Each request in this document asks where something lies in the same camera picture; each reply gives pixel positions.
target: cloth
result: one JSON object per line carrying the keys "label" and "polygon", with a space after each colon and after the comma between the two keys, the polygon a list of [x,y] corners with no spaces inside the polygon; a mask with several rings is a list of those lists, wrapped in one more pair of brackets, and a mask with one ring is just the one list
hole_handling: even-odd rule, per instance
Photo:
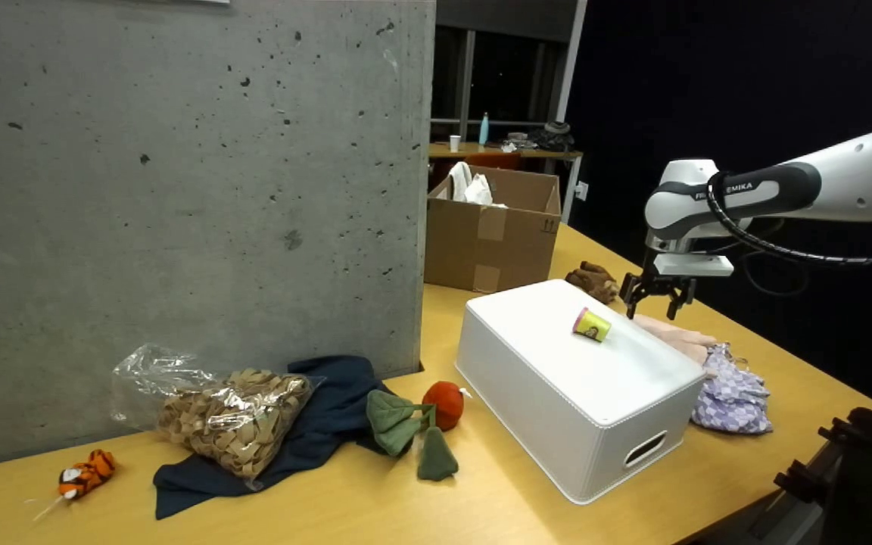
{"label": "cloth", "polygon": [[154,471],[156,520],[179,513],[212,495],[243,495],[266,489],[281,477],[323,466],[343,443],[361,443],[371,448],[371,426],[366,416],[366,393],[385,388],[364,358],[315,358],[288,367],[291,373],[312,376],[319,388],[295,413],[278,456],[244,483],[205,456],[187,456]]}
{"label": "cloth", "polygon": [[769,432],[766,413],[769,390],[759,376],[743,369],[725,345],[710,345],[706,354],[706,383],[699,390],[691,420],[723,432]]}
{"label": "cloth", "polygon": [[680,354],[692,358],[696,363],[706,363],[707,351],[714,345],[719,345],[714,335],[706,335],[699,330],[683,330],[648,315],[637,315],[633,319],[640,327],[645,327],[650,335],[669,342],[671,349],[678,349]]}

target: plastic bag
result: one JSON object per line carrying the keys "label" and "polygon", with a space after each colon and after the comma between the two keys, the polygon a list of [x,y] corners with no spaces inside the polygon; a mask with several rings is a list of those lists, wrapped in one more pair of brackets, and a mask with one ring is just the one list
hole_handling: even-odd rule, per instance
{"label": "plastic bag", "polygon": [[112,367],[109,413],[133,431],[152,431],[167,397],[221,383],[214,373],[196,367],[195,354],[148,342]]}
{"label": "plastic bag", "polygon": [[140,345],[112,376],[115,420],[154,426],[243,482],[254,482],[274,461],[312,397],[306,376],[240,369],[219,377],[196,369],[196,358],[162,345]]}
{"label": "plastic bag", "polygon": [[156,431],[237,477],[254,482],[309,401],[306,376],[240,369],[225,388],[181,390],[162,401]]}
{"label": "plastic bag", "polygon": [[448,174],[455,177],[455,199],[460,202],[478,202],[478,204],[493,204],[493,189],[487,174],[471,174],[466,159],[458,159]]}

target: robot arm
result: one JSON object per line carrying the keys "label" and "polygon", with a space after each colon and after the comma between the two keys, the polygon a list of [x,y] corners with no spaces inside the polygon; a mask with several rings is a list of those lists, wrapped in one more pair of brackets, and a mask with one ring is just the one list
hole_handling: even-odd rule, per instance
{"label": "robot arm", "polygon": [[710,159],[671,159],[645,202],[642,274],[621,283],[627,315],[642,295],[669,294],[675,319],[692,300],[696,278],[731,274],[723,253],[696,249],[706,238],[735,235],[787,257],[872,263],[778,249],[748,232],[752,219],[872,222],[872,134],[739,174],[723,174]]}

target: white plastic bin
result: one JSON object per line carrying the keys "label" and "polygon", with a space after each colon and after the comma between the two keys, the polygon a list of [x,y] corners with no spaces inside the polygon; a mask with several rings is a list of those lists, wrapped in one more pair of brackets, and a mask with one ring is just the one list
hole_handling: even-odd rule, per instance
{"label": "white plastic bin", "polygon": [[[571,332],[582,309],[608,340]],[[577,504],[671,450],[687,431],[702,367],[570,282],[540,282],[466,303],[463,377]]]}

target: wooden table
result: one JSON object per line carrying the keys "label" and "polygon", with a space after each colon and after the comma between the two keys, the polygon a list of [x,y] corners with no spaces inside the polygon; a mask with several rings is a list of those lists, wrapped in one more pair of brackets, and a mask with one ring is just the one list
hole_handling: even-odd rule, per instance
{"label": "wooden table", "polygon": [[[617,253],[560,227],[551,274],[567,274],[577,261],[603,263],[617,278],[631,268]],[[426,283],[423,373],[390,377],[395,393],[417,398],[436,377],[460,381],[455,354],[469,295]],[[640,312],[660,319],[662,300],[648,300]],[[567,503],[493,413],[469,398],[460,426],[448,432],[460,461],[452,482],[417,482],[416,453],[388,461],[345,446],[322,468],[254,495],[208,500],[167,520],[154,520],[152,475],[183,450],[152,432],[10,461],[0,462],[0,541],[678,541],[771,493],[776,471],[819,448],[818,426],[854,404],[872,408],[869,397],[702,303],[680,309],[678,324],[725,340],[766,377],[776,432],[719,435],[691,426],[671,453],[584,509]],[[117,453],[121,471],[32,522],[54,495],[58,468],[96,446]]]}
{"label": "wooden table", "polygon": [[582,152],[548,152],[548,149],[525,149],[525,152],[501,152],[498,145],[476,145],[460,143],[458,152],[448,149],[448,143],[431,143],[431,159],[469,159],[469,162],[491,162],[491,167],[516,167],[520,159],[564,159],[570,162],[560,219],[570,222],[574,204],[574,186],[582,177]]}

